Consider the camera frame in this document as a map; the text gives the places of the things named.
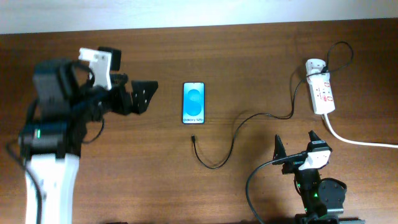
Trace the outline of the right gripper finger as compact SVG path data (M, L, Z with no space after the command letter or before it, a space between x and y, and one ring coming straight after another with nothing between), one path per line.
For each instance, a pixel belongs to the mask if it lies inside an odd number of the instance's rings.
M286 151L284 148L284 145L282 143L282 140L278 134L275 135L275 147L274 147L274 155L273 155L273 160L274 162L272 163L273 165L280 165L283 164L284 162L282 161L283 158L286 158Z
M310 137L310 142L307 145L308 152L328 150L328 144L324 140L320 139L313 130L311 130L308 134Z

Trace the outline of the blue Galaxy smartphone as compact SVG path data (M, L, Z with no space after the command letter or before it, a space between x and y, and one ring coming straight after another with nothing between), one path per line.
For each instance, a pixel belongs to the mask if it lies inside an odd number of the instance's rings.
M183 124L203 124L205 122L205 84L186 82L183 84Z

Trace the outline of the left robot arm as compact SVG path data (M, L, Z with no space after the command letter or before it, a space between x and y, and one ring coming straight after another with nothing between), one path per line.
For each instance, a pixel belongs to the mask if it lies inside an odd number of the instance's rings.
M111 74L111 89L96 86L96 74L87 65L68 59L46 60L34 67L38 97L29 105L25 125L8 154L25 172L26 223L71 223L73 189L87 144L86 125L104 122L104 115L142 114L159 87L157 81L133 80L132 93L126 74Z

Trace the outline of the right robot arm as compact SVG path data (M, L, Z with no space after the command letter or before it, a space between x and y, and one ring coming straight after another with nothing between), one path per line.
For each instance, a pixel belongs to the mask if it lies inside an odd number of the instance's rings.
M347 185L334 178L321 178L332 153L326 141L314 131L308 133L310 142L306 150L288 156L279 135L275 135L273 164L282 165L282 173L293 174L296 191L305 209L304 214L294 217L295 223L365 223L359 218L340 218L346 198Z

